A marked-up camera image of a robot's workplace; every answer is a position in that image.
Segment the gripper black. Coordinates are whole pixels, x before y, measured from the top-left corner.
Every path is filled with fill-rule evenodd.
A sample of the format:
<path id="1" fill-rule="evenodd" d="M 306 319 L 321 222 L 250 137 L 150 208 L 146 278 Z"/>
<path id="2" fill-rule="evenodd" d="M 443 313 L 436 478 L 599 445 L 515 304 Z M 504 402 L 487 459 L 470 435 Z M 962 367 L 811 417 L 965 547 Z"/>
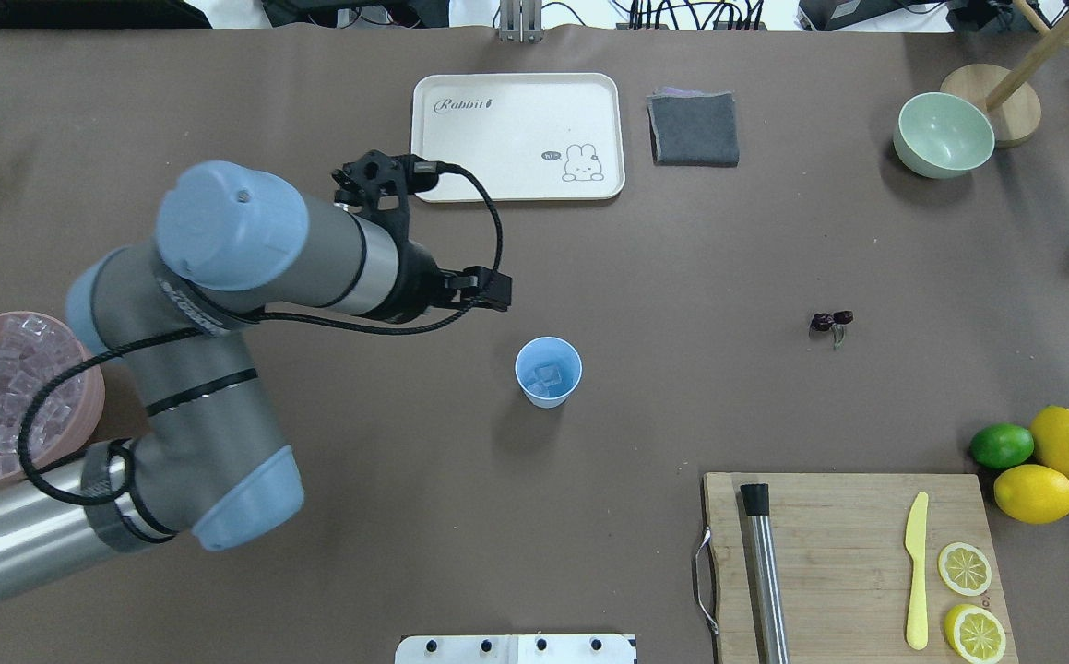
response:
<path id="1" fill-rule="evenodd" d="M 429 308 L 508 311 L 512 287 L 512 278 L 489 267 L 441 271 L 423 245 L 404 243 L 399 247 L 394 320 L 412 321 Z"/>

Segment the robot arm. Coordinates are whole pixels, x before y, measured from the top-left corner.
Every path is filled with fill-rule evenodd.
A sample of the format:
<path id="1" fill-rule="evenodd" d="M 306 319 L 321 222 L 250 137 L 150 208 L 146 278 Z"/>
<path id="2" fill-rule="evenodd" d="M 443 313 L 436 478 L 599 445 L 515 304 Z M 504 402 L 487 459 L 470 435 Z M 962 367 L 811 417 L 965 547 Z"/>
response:
<path id="1" fill-rule="evenodd" d="M 303 479 L 244 344 L 264 321 L 423 335 L 429 308 L 455 321 L 507 310 L 512 281 L 489 267 L 446 271 L 409 238 L 410 195 L 466 177 L 501 232 L 491 195 L 462 165 L 371 151 L 336 169 L 331 203 L 284 177 L 210 160 L 164 195 L 146 243 L 106 254 L 71 285 L 67 324 L 90 356 L 32 397 L 17 441 L 25 479 L 0 491 L 0 601 L 94 563 L 191 532 L 207 551 L 241 546 L 303 508 Z M 94 443 L 38 467 L 35 416 L 59 387 L 121 359 L 150 432 Z"/>

